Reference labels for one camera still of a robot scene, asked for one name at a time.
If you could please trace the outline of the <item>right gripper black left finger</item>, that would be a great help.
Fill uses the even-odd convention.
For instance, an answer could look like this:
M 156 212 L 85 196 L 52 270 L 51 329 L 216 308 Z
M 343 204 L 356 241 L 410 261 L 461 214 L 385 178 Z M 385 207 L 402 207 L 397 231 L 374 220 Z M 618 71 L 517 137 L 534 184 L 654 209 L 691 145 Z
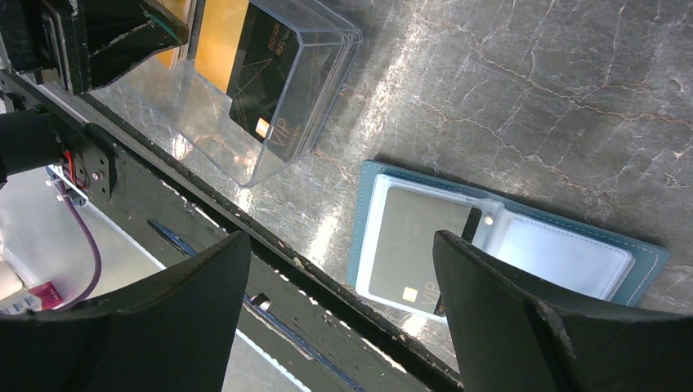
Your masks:
M 236 232 L 71 309 L 2 316 L 2 390 L 221 390 L 250 258 Z

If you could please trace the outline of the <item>light blue card holder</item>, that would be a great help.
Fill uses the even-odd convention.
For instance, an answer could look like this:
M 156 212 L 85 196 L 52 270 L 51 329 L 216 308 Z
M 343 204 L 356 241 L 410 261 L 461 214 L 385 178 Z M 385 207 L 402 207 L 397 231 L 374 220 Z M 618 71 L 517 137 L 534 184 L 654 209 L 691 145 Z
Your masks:
M 367 160 L 360 175 L 347 282 L 372 301 L 444 322 L 368 294 L 386 193 L 391 187 L 481 209 L 474 247 L 558 286 L 634 306 L 664 268 L 662 247 L 544 212 L 509 198 L 401 167 Z

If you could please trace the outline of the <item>black VIP credit card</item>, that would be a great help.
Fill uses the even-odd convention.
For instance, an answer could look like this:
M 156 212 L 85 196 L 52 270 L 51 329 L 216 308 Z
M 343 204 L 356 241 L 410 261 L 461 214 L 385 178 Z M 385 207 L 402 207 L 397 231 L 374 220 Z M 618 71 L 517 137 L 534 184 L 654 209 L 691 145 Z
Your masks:
M 481 209 L 391 187 L 385 198 L 368 294 L 436 317 L 445 315 L 432 258 L 434 234 L 472 241 Z

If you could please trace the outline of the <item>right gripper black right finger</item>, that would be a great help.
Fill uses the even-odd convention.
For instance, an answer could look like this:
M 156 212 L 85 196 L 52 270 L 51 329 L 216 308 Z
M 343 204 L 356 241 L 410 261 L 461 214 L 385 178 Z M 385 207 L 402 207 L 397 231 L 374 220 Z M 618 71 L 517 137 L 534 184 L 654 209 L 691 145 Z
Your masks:
M 432 258 L 466 391 L 691 390 L 691 316 L 573 292 L 447 230 Z

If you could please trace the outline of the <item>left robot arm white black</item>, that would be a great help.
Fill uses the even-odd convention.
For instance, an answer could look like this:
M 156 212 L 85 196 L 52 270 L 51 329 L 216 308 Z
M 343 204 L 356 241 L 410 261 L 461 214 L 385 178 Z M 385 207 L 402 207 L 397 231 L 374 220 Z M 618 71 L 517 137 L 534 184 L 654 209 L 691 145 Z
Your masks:
M 58 163 L 68 131 L 60 119 L 23 103 L 10 76 L 42 83 L 56 72 L 71 95 L 106 87 L 144 60 L 189 41 L 181 18 L 159 1 L 3 1 L 1 3 L 1 180 Z

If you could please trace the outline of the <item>clear box with gold cards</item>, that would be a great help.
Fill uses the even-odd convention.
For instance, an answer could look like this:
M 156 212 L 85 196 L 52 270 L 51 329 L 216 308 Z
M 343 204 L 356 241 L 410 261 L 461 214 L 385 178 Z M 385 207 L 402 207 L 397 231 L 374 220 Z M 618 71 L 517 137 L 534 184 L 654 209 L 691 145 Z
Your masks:
M 206 1 L 195 29 L 168 97 L 183 139 L 244 188 L 307 155 L 360 30 L 319 1 Z

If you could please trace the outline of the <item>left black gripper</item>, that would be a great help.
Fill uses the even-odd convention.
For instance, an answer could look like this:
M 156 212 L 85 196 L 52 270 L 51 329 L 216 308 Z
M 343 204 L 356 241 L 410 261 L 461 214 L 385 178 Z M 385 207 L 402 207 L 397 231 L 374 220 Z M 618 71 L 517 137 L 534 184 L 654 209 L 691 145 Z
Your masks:
M 2 1 L 1 67 L 55 70 L 74 94 L 106 87 L 190 29 L 159 1 Z

